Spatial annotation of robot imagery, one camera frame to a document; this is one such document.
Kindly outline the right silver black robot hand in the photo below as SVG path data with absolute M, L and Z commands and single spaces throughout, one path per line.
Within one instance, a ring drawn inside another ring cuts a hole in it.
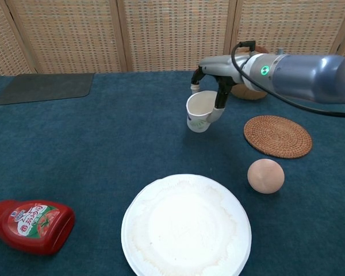
M 207 122 L 217 121 L 224 112 L 229 93 L 237 84 L 243 80 L 240 72 L 233 65 L 231 55 L 206 57 L 200 61 L 198 68 L 191 78 L 191 93 L 195 94 L 200 89 L 200 80 L 206 76 L 213 76 L 218 83 L 218 91 L 214 102 L 212 113 L 208 116 Z

